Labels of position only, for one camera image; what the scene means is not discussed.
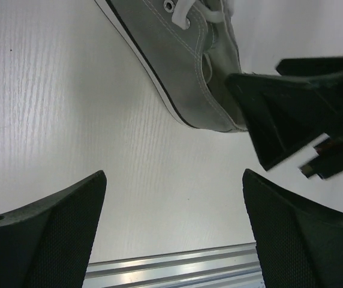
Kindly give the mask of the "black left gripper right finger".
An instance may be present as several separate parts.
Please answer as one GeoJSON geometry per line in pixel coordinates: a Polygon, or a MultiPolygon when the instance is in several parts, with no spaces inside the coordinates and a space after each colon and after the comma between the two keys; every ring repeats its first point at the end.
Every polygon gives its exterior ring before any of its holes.
{"type": "Polygon", "coordinates": [[[242,184],[266,287],[343,287],[343,212],[250,169],[242,184]]]}

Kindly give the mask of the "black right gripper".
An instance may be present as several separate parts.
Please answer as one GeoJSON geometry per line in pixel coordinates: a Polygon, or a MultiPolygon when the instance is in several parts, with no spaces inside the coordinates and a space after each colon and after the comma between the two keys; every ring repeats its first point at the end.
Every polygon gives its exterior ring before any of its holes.
{"type": "Polygon", "coordinates": [[[324,133],[326,140],[314,146],[317,156],[300,170],[321,179],[343,172],[343,56],[287,58],[276,71],[225,80],[261,166],[272,169],[324,133]]]}

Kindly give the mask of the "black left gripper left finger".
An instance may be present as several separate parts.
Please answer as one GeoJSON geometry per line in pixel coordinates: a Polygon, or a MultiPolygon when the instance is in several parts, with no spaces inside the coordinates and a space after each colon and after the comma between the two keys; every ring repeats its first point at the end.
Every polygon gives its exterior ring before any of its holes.
{"type": "Polygon", "coordinates": [[[100,170],[0,214],[0,287],[82,287],[106,185],[100,170]]]}

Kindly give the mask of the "grey sneaker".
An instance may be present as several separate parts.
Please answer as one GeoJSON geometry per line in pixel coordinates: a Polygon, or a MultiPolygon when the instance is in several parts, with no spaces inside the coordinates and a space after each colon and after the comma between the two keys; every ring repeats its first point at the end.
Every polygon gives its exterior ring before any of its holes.
{"type": "Polygon", "coordinates": [[[233,1],[98,1],[144,66],[173,117],[192,128],[246,131],[225,87],[239,74],[233,1]]]}

